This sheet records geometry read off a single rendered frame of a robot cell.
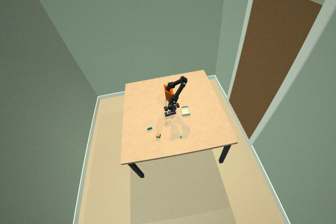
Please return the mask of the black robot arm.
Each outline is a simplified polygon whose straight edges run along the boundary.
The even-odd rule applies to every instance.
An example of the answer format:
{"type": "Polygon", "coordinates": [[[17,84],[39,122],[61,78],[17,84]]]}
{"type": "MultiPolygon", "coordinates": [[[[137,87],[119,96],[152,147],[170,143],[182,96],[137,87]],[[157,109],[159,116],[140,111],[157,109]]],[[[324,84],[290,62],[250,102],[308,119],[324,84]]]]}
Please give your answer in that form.
{"type": "Polygon", "coordinates": [[[173,96],[171,98],[169,98],[169,100],[168,100],[168,102],[169,102],[168,109],[171,110],[171,112],[176,110],[176,107],[174,107],[173,104],[177,103],[179,95],[180,95],[181,91],[183,90],[183,88],[186,86],[187,81],[188,81],[188,79],[186,77],[181,76],[179,80],[177,80],[175,82],[170,82],[170,83],[168,83],[168,86],[165,87],[165,89],[167,91],[170,91],[171,88],[173,89],[173,88],[175,88],[176,85],[180,84],[180,87],[178,88],[176,93],[173,94],[173,96]]]}

